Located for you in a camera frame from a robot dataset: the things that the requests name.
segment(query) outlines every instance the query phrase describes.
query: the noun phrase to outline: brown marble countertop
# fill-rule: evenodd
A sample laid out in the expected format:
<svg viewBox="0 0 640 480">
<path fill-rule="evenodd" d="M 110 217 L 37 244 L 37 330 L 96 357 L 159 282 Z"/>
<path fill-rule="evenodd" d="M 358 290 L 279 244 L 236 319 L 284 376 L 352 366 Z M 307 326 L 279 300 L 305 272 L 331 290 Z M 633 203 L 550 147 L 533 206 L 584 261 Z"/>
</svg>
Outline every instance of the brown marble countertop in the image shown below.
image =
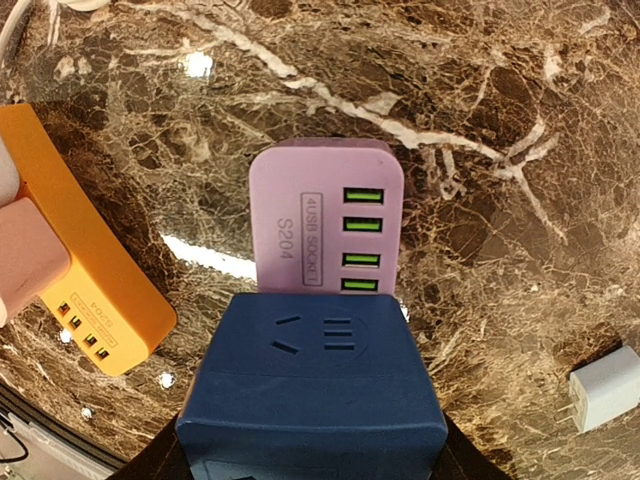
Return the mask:
<svg viewBox="0 0 640 480">
<path fill-rule="evenodd" d="M 640 409 L 581 436 L 558 413 L 572 369 L 640 350 L 636 1 L 52 3 L 4 102 L 34 105 L 179 324 L 108 378 L 36 303 L 0 330 L 6 383 L 133 456 L 255 288 L 251 161 L 289 137 L 378 138 L 406 174 L 397 295 L 444 409 L 514 477 L 640 479 Z"/>
</svg>

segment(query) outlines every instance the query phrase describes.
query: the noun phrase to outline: blue plug adapter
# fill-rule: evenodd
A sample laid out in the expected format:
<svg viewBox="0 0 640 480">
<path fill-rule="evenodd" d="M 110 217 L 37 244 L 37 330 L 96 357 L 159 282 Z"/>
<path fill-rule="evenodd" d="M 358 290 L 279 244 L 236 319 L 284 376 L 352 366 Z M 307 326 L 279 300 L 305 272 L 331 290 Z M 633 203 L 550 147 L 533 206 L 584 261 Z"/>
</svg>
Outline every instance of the blue plug adapter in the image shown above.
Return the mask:
<svg viewBox="0 0 640 480">
<path fill-rule="evenodd" d="M 424 480 L 447 437 L 387 295 L 235 296 L 176 430 L 196 480 Z"/>
</svg>

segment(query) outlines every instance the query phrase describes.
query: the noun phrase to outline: marble surface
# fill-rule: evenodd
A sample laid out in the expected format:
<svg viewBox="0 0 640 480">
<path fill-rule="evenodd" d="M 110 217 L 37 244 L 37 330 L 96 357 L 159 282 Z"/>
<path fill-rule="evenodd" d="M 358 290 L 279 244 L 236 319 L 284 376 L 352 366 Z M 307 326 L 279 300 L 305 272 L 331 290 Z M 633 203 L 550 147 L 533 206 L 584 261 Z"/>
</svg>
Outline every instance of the marble surface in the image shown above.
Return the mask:
<svg viewBox="0 0 640 480">
<path fill-rule="evenodd" d="M 637 2 L 53 4 L 32 10 L 3 101 L 34 104 L 180 320 L 107 378 L 36 303 L 0 331 L 2 379 L 133 456 L 255 288 L 252 159 L 378 138 L 406 173 L 397 295 L 445 410 L 514 478 L 640 479 L 640 409 L 583 436 L 558 411 L 576 366 L 640 350 Z"/>
</svg>

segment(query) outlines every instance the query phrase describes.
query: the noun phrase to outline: pink power strip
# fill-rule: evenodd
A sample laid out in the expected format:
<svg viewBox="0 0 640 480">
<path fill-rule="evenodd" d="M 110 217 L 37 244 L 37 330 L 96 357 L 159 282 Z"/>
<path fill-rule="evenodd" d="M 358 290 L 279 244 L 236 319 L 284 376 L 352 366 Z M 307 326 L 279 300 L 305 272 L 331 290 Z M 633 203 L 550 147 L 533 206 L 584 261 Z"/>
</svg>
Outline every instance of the pink power strip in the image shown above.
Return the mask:
<svg viewBox="0 0 640 480">
<path fill-rule="evenodd" d="M 258 291 L 393 295 L 404 174 L 386 143 L 287 140 L 249 185 Z"/>
</svg>

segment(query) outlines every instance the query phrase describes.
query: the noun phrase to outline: usb port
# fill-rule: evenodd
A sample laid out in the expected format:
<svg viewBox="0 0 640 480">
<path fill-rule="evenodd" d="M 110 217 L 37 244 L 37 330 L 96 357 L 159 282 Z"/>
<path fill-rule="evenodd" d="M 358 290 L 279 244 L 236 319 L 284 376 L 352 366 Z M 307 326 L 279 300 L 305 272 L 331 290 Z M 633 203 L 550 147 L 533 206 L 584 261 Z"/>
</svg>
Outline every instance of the usb port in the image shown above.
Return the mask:
<svg viewBox="0 0 640 480">
<path fill-rule="evenodd" d="M 93 335 L 89 334 L 89 336 L 85 338 L 84 341 L 87 345 L 89 345 L 90 347 L 93 347 L 98 342 L 98 339 Z"/>
<path fill-rule="evenodd" d="M 363 280 L 357 278 L 343 278 L 342 291 L 377 292 L 378 280 Z"/>
<path fill-rule="evenodd" d="M 345 188 L 344 203 L 384 203 L 384 190 L 380 188 Z"/>
<path fill-rule="evenodd" d="M 71 328 L 73 328 L 75 330 L 80 325 L 82 325 L 82 320 L 80 320 L 78 317 L 73 317 L 71 319 L 71 321 L 69 322 L 69 325 L 71 325 Z"/>
<path fill-rule="evenodd" d="M 382 232 L 381 218 L 344 217 L 342 228 L 345 232 Z"/>
<path fill-rule="evenodd" d="M 97 355 L 100 359 L 104 360 L 105 358 L 107 358 L 107 357 L 109 356 L 109 352 L 107 352 L 104 348 L 101 348 L 100 350 L 98 350 L 98 351 L 96 352 L 96 355 Z"/>
<path fill-rule="evenodd" d="M 380 255 L 369 255 L 367 253 L 343 253 L 342 266 L 380 268 Z"/>
</svg>

